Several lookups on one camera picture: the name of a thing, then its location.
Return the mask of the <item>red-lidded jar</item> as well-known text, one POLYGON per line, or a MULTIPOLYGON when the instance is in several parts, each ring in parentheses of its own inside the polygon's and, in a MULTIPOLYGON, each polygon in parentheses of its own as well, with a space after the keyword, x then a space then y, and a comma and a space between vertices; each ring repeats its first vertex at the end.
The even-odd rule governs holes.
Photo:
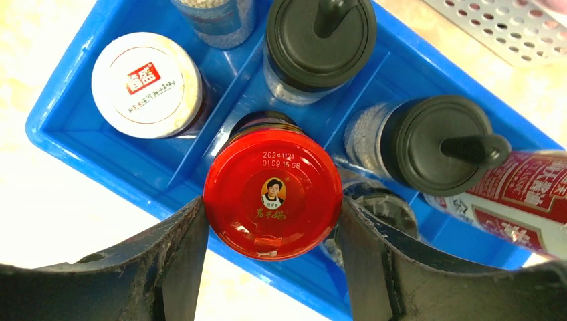
POLYGON ((212 230, 252 259, 281 261, 336 226, 342 181, 329 154, 277 111, 247 114, 212 162, 203 189, 212 230))

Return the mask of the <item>black-capped squeeze bottle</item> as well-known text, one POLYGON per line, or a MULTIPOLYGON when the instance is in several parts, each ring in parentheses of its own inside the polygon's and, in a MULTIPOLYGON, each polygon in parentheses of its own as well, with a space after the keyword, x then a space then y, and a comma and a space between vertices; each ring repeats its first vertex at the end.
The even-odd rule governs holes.
POLYGON ((288 104, 317 102, 368 63, 376 39, 371 1, 274 1, 263 52, 267 87, 288 104))
POLYGON ((349 118, 343 142, 351 163, 440 197, 472 188, 512 153, 483 109, 457 95, 366 106, 349 118))

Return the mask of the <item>white-lidded brown spice jar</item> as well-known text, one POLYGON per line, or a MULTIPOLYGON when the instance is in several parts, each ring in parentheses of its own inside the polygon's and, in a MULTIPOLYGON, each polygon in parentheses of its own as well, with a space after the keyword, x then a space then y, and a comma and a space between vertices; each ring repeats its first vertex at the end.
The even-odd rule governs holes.
POLYGON ((109 125, 143 139, 194 139, 214 105, 213 90, 192 57, 149 32, 123 35, 101 51, 92 95, 109 125))

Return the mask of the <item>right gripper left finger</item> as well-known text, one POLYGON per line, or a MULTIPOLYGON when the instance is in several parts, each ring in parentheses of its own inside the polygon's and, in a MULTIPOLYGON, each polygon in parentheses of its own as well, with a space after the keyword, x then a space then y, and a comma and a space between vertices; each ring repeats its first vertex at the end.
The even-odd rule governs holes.
POLYGON ((192 320, 209 224, 201 197, 76 263, 1 266, 2 320, 192 320))

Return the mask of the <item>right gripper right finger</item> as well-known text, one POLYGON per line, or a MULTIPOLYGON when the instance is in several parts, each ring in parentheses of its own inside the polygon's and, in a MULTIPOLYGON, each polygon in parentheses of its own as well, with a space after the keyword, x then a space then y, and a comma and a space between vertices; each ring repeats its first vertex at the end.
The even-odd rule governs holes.
POLYGON ((565 320, 566 262, 501 270, 454 257, 342 203, 354 320, 565 320))

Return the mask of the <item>silver-lidded clear shaker bottle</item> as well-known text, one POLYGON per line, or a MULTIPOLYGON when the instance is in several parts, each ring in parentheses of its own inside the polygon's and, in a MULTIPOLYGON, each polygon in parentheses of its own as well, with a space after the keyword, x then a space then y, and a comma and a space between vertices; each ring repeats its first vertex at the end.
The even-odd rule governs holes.
POLYGON ((196 35, 208 46, 227 50, 244 43, 253 33, 253 0, 173 1, 196 35))

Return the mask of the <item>small black cap bottle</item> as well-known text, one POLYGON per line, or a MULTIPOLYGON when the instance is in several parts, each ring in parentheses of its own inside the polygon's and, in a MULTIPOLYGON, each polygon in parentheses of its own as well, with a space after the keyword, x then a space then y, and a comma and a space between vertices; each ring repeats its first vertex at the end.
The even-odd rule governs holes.
POLYGON ((410 205, 380 181, 371 179, 344 179, 345 197, 365 208, 372 216, 388 225, 421 240, 417 219, 410 205))

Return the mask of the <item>tall dark sauce bottle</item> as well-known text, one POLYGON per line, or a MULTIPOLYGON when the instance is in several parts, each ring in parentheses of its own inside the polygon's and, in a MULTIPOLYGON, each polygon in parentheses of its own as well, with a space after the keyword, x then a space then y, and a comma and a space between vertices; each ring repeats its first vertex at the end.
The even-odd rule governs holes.
POLYGON ((468 191, 433 208, 548 259, 566 259, 566 151, 513 151, 468 191))

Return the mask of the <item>blue plastic divided tray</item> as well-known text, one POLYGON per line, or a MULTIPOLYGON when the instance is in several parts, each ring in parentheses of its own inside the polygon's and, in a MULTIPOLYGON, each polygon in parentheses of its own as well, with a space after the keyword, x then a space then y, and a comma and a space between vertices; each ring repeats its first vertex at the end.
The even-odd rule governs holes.
MULTIPOLYGON (((345 159, 342 132, 349 115, 381 101, 439 94, 475 100, 494 130, 514 148, 558 148, 380 5, 374 6, 376 47, 351 84, 312 107, 297 108, 273 100, 261 68, 269 6, 269 1, 259 3, 257 28, 243 45, 219 51, 189 31, 169 3, 98 1, 31 111, 26 124, 29 139, 159 219, 166 219, 201 193, 207 168, 230 128, 260 108, 286 113, 339 161, 345 159), (182 45, 214 85, 217 105, 198 138, 132 138, 113 129, 96 108, 91 93, 96 58, 112 40, 135 31, 159 33, 182 45)), ((397 183, 390 187, 412 205, 426 245, 492 268, 523 269, 529 256, 526 250, 435 210, 414 190, 397 183)))

